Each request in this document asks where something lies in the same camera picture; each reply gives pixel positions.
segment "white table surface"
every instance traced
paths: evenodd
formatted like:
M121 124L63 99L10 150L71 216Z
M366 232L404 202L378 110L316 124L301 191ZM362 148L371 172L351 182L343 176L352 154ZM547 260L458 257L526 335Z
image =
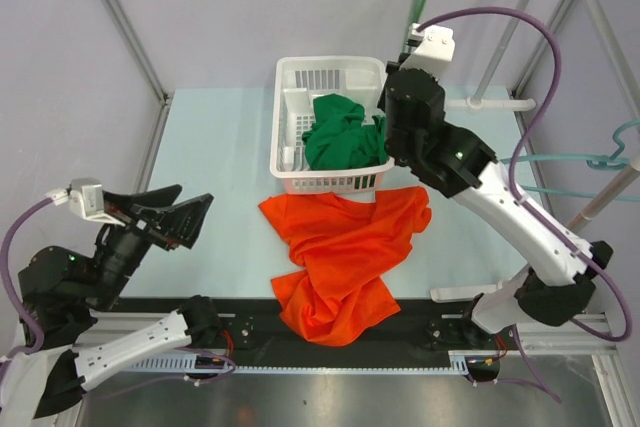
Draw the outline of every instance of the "white table surface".
M463 89L447 89L455 98ZM488 98L504 98L492 88ZM287 246L258 209L284 192L269 172L273 91L188 89L175 93L151 177L150 189L178 183L180 200L215 197L192 250L152 247L123 297L273 298L270 279L299 269ZM476 132L499 158L520 137L513 113L449 112L447 120ZM535 185L528 164L518 181ZM394 167L383 188L420 185L408 169ZM396 298L427 298L435 287L492 284L507 279L524 259L475 214L427 189L433 220L413 236L409 257L383 279ZM365 194L358 194L358 200Z

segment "laundry basket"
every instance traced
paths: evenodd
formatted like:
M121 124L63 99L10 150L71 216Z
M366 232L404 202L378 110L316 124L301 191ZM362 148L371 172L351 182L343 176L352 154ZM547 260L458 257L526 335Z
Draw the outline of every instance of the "laundry basket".
M351 170L309 170L302 134L311 130L313 99L340 94L361 104L365 123L381 114L384 65L370 57L286 57L278 61L271 133L271 173L290 194L364 192L378 188L393 160Z

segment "orange cloth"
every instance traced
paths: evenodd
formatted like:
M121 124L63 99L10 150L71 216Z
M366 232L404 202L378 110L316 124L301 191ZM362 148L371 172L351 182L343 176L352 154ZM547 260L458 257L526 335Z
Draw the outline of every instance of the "orange cloth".
M380 275L411 251L411 236L431 220L422 187L378 191L374 203L333 193L281 195L260 209L302 272L271 281L282 320L322 345L353 342L400 311Z

